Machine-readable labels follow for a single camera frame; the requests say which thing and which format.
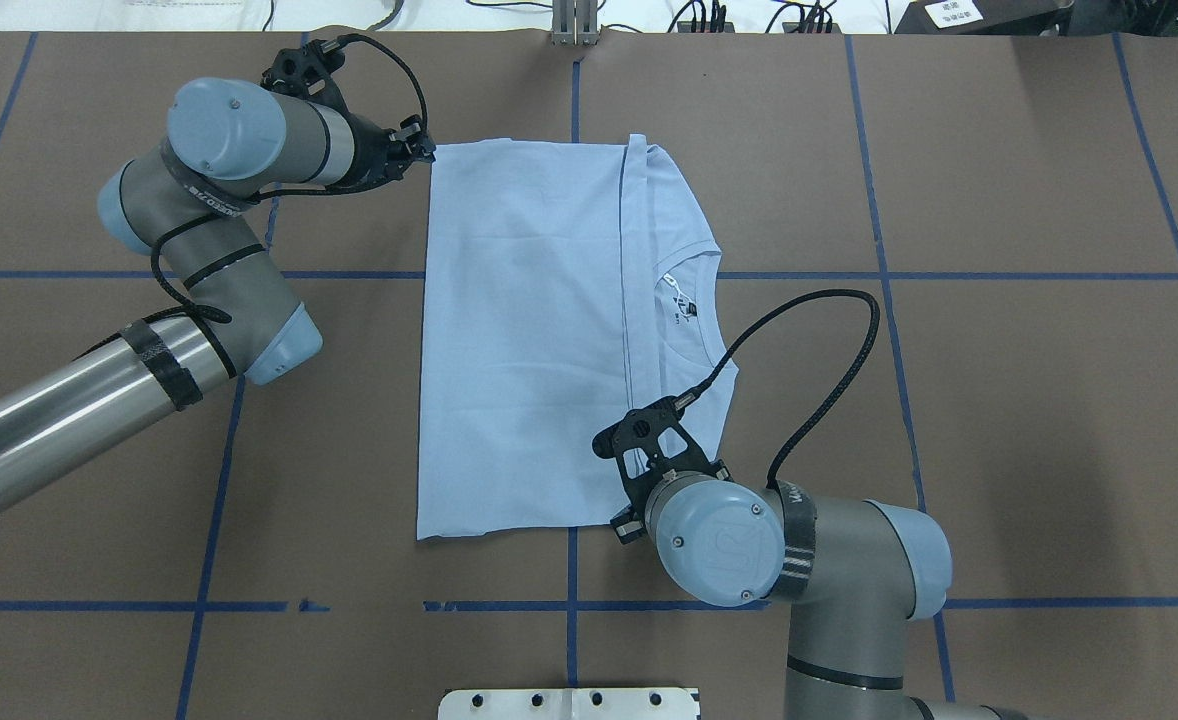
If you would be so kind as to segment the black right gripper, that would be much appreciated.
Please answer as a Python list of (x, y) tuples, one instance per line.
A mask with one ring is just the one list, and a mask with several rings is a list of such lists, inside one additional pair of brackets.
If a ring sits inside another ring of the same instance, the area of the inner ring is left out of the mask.
[(638, 541), (638, 539), (646, 539), (648, 536), (647, 518), (644, 511), (648, 511), (650, 507), (657, 506), (659, 496), (662, 493), (675, 493), (676, 485), (684, 480), (704, 480), (704, 478), (716, 478), (716, 480), (732, 480), (732, 475), (727, 465), (722, 460), (714, 460), (712, 462), (699, 462), (699, 464), (689, 465), (689, 468), (648, 468), (641, 477), (638, 483), (643, 493), (641, 493), (641, 511), (638, 509), (624, 509), (617, 511), (609, 520), (609, 527), (611, 527), (613, 533), (621, 544), (631, 544)]

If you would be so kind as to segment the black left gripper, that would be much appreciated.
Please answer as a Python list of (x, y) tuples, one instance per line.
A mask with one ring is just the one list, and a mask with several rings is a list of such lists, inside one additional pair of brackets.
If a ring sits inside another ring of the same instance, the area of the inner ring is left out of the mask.
[(383, 128), (365, 117), (350, 115), (348, 127), (353, 136), (353, 160), (348, 169), (351, 190), (401, 181), (412, 163), (435, 161), (435, 143), (421, 115), (403, 119), (397, 128)]

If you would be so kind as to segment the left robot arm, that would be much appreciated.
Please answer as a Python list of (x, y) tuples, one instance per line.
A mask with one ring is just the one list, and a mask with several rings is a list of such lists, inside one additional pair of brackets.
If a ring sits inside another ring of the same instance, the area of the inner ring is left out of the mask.
[(401, 181), (416, 161), (434, 161), (425, 110), (383, 128), (332, 86), (181, 86), (159, 145), (97, 197), (106, 231), (146, 256), (172, 306), (0, 399), (0, 514), (225, 382), (264, 387), (318, 354), (318, 326), (246, 214), (274, 184), (283, 194), (360, 193)]

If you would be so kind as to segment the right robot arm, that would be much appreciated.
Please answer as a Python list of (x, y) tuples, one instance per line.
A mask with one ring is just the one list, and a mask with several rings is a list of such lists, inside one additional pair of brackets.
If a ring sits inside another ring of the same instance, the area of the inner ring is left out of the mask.
[(622, 543), (648, 539), (700, 602), (790, 607), (787, 719), (1019, 719), (904, 689), (906, 629), (942, 610), (953, 553), (935, 518), (874, 500), (741, 485), (720, 462), (624, 478)]

